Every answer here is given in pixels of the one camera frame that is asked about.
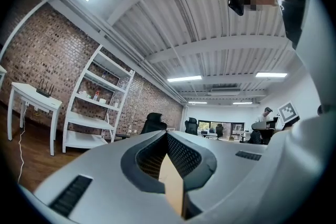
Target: white table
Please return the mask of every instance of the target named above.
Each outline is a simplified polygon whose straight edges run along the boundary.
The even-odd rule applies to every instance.
[[[36,92],[36,88],[34,88],[29,84],[12,82],[12,91],[9,97],[8,116],[7,116],[7,133],[9,140],[12,140],[12,109],[13,109],[14,96],[16,93],[20,95],[22,102],[21,114],[20,114],[20,128],[23,128],[23,120],[24,120],[23,117],[26,102],[47,113],[49,113],[50,110],[53,112],[50,127],[50,154],[53,156],[54,140],[56,139],[58,113],[62,105],[62,102],[53,97],[48,98],[43,96],[42,94],[39,94],[38,92]]]
[[[5,78],[5,74],[7,73],[7,71],[2,67],[0,66],[0,92],[1,92],[1,87],[2,87],[2,83],[4,82],[4,78]]]

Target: shelf board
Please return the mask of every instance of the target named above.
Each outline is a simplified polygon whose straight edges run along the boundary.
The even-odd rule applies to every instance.
[[[118,108],[115,108],[114,106],[111,106],[111,105],[108,105],[108,104],[102,104],[102,103],[99,103],[98,101],[95,101],[91,98],[87,98],[87,97],[84,97],[82,95],[80,95],[79,93],[76,93],[75,94],[75,97],[79,98],[79,99],[82,99],[84,101],[87,101],[89,103],[92,103],[92,104],[96,104],[96,105],[99,105],[99,106],[102,106],[104,108],[107,108],[107,109],[111,109],[111,110],[115,110],[115,111],[119,111]]]
[[[93,83],[109,90],[109,91],[119,91],[125,93],[126,91],[117,87],[116,85],[113,85],[112,83],[106,81],[105,79],[102,79],[101,77],[97,76],[96,74],[93,74],[91,71],[86,70],[84,78],[92,81]]]
[[[96,146],[106,145],[105,139],[97,134],[83,134],[74,131],[67,131],[65,146],[76,148],[93,148]]]
[[[131,74],[123,69],[120,65],[115,63],[112,59],[107,57],[105,54],[103,54],[101,51],[97,53],[95,56],[93,62],[106,70],[107,72],[117,75],[119,78],[123,77],[130,77]]]
[[[84,116],[84,115],[78,114],[73,111],[70,111],[67,114],[67,119],[71,123],[82,125],[82,126],[98,128],[98,129],[105,129],[105,130],[114,130],[114,127],[108,124],[104,120]]]

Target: power cord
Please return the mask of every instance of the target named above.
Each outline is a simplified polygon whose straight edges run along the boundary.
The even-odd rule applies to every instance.
[[[21,178],[23,165],[25,164],[25,162],[23,161],[23,158],[22,158],[21,139],[22,139],[22,135],[23,135],[24,132],[26,131],[25,115],[26,115],[27,107],[28,107],[28,104],[26,103],[26,109],[25,109],[25,112],[23,113],[23,132],[22,132],[21,135],[20,135],[20,141],[19,141],[19,146],[20,146],[20,157],[21,157],[22,164],[21,164],[21,168],[20,168],[20,175],[19,175],[19,178],[18,178],[18,180],[17,180],[17,183],[18,183],[18,184],[19,184],[19,181],[20,181],[20,178]]]

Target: office chair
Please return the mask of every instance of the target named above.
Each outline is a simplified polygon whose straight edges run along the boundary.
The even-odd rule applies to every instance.
[[[142,131],[140,134],[149,133],[153,131],[159,131],[159,130],[166,130],[167,124],[164,122],[161,122],[161,116],[160,113],[149,113],[147,115],[147,120],[145,121],[145,125],[142,128]]]
[[[218,123],[216,127],[217,140],[219,140],[220,137],[223,137],[223,130],[224,127],[222,126],[222,124]]]
[[[185,121],[184,124],[186,133],[197,135],[197,119],[189,118],[189,120]]]

